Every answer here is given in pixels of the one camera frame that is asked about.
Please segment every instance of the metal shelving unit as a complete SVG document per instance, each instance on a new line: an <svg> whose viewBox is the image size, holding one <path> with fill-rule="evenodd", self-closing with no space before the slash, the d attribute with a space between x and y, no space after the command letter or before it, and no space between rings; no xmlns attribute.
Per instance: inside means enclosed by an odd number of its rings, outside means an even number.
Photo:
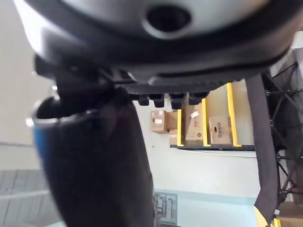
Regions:
<svg viewBox="0 0 303 227"><path fill-rule="evenodd" d="M210 144L208 138L208 129L207 129L207 111L206 111L206 98L202 99L202 129L203 129L203 145L202 146L192 146L186 145L182 138L182 110L178 110L178 127L177 127L177 145L171 145L171 148L178 148L183 150L221 150L221 151L254 151L254 145L241 145L238 144L238 136L236 129L236 120L235 120L235 110L234 110L234 102L233 102L233 92L232 92L232 84L227 83L227 103L228 103L228 113L231 119L231 130L232 130L232 145L218 145L218 144Z"/></svg>

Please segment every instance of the label on box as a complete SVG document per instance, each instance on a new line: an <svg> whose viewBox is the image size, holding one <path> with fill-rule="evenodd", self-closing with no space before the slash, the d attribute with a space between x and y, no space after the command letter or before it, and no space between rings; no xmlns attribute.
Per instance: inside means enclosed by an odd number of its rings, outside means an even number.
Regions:
<svg viewBox="0 0 303 227"><path fill-rule="evenodd" d="M156 119L156 120L155 120L155 123L156 123L156 124L162 124L162 119Z"/></svg>
<svg viewBox="0 0 303 227"><path fill-rule="evenodd" d="M195 111L193 112L191 115L190 115L190 118L194 118L194 117L197 117L199 116L199 112L198 111Z"/></svg>

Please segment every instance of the circular camera lens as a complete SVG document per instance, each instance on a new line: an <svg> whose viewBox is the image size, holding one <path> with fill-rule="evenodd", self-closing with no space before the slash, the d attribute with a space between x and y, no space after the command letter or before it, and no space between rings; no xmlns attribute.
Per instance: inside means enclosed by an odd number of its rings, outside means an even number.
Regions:
<svg viewBox="0 0 303 227"><path fill-rule="evenodd" d="M149 10L147 21L161 32L173 33L186 27L190 21L190 14L177 6L157 6Z"/></svg>

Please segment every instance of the cardboard box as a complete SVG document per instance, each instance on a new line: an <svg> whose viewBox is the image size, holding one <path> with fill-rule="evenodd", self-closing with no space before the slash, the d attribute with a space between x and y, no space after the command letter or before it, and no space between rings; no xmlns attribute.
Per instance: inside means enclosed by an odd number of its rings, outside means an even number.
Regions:
<svg viewBox="0 0 303 227"><path fill-rule="evenodd" d="M158 134L168 134L168 114L164 110L151 112L151 130Z"/></svg>
<svg viewBox="0 0 303 227"><path fill-rule="evenodd" d="M209 132L212 144L232 144L229 116L210 117Z"/></svg>
<svg viewBox="0 0 303 227"><path fill-rule="evenodd" d="M169 124L168 124L169 131L177 129L177 125L178 125L178 112L177 111L167 112L167 114L168 114L168 119L169 119Z"/></svg>
<svg viewBox="0 0 303 227"><path fill-rule="evenodd" d="M186 136L188 145L203 144L202 104L186 106Z"/></svg>
<svg viewBox="0 0 303 227"><path fill-rule="evenodd" d="M177 141L178 141L178 130L174 129L169 131L169 144L177 145Z"/></svg>
<svg viewBox="0 0 303 227"><path fill-rule="evenodd" d="M303 207L293 202L282 202L278 208L280 214L278 219L282 227L302 227L303 226Z"/></svg>

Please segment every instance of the gray floor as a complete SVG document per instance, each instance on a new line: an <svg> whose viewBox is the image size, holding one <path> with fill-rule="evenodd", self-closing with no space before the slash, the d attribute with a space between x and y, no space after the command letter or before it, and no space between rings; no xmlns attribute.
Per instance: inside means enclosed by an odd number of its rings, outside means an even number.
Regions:
<svg viewBox="0 0 303 227"><path fill-rule="evenodd" d="M60 220L40 170L0 172L0 226L42 227Z"/></svg>

